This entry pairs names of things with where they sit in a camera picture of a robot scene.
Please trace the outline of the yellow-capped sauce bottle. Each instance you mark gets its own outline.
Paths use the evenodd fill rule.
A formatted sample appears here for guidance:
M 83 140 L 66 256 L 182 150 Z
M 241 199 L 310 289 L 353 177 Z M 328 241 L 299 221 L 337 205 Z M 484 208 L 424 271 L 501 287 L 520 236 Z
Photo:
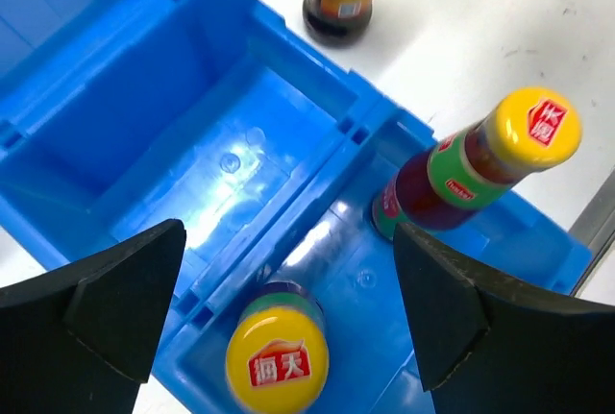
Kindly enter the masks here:
M 225 377 L 246 413 L 304 413 L 330 369 L 324 312 L 301 285 L 270 281 L 246 304 L 229 341 Z

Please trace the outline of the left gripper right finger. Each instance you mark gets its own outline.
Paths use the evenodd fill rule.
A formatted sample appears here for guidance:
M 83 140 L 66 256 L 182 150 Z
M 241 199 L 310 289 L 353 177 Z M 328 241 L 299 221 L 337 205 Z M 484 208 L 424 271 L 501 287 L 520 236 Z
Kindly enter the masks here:
M 393 255 L 423 389 L 438 413 L 610 413 L 614 309 L 532 285 L 422 229 Z

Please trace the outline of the green-labelled sauce bottle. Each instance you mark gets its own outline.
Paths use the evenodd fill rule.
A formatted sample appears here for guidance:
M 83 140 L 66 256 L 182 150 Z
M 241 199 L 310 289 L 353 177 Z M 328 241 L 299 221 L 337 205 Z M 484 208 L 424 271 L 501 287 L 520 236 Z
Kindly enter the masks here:
M 410 158 L 373 200 L 372 222 L 387 240 L 411 222 L 455 229 L 533 173 L 569 159 L 582 139 L 576 108 L 543 86 L 505 96 L 480 121 Z

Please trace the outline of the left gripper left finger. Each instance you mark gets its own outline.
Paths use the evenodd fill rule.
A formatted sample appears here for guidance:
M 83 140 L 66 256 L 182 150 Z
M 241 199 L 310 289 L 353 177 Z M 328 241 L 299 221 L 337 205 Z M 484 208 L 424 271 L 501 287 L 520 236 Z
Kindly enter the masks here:
M 152 372 L 185 251 L 168 219 L 1 290 L 4 413 L 130 413 Z

